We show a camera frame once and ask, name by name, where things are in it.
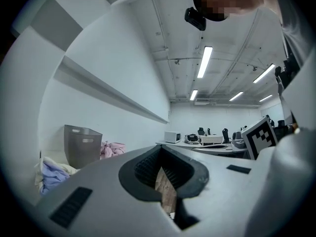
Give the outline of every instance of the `gray storage bin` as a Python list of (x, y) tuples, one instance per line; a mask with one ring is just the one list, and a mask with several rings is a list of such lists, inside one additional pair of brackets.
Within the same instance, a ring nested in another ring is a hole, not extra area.
[(72, 125), (64, 127), (64, 149), (71, 167), (79, 169), (99, 160), (101, 142), (101, 133)]

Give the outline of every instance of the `ceiling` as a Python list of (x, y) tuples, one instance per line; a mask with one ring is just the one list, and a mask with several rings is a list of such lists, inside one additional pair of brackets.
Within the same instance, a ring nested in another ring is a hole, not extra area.
[[(277, 95), (273, 70), (253, 83), (271, 63), (282, 66), (285, 60), (273, 12), (260, 8), (223, 22), (207, 21), (206, 31), (200, 32), (184, 20), (193, 0), (137, 0), (130, 5), (171, 102), (189, 101), (193, 89), (198, 101), (213, 105), (258, 106), (262, 98)], [(213, 53), (204, 77), (197, 79), (205, 46), (212, 46)], [(244, 94), (229, 102), (240, 91)]]

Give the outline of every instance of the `white cloth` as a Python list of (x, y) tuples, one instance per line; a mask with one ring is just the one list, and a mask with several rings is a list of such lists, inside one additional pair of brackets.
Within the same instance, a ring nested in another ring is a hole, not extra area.
[(43, 162), (48, 162), (52, 165), (56, 165), (60, 168), (62, 168), (66, 173), (68, 173), (70, 176), (74, 175), (78, 170), (66, 165), (66, 164), (60, 164), (60, 163), (56, 163), (55, 161), (53, 161), (51, 158), (48, 157), (43, 157), (40, 159), (39, 163), (35, 165), (35, 171), (36, 171), (36, 175), (35, 175), (35, 186), (37, 187), (37, 189), (40, 191), (43, 187)]

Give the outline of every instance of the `black rubber pad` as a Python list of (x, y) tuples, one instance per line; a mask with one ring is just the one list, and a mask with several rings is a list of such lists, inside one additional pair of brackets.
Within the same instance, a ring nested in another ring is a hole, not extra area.
[(244, 168), (244, 167), (239, 167), (239, 166), (235, 166), (235, 165), (230, 165), (227, 167), (227, 169), (236, 171), (236, 172), (240, 172), (240, 173), (244, 173), (244, 174), (249, 174), (251, 171), (251, 168)]
[(77, 188), (62, 205), (51, 215), (50, 219), (61, 227), (68, 228), (91, 195), (92, 190)]

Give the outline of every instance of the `blue cloth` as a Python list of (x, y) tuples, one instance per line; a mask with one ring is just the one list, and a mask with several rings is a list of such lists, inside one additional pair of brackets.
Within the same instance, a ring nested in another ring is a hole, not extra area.
[(43, 187), (40, 190), (42, 195), (58, 186), (60, 183), (67, 180), (70, 176), (59, 166), (50, 164), (49, 162), (43, 162)]

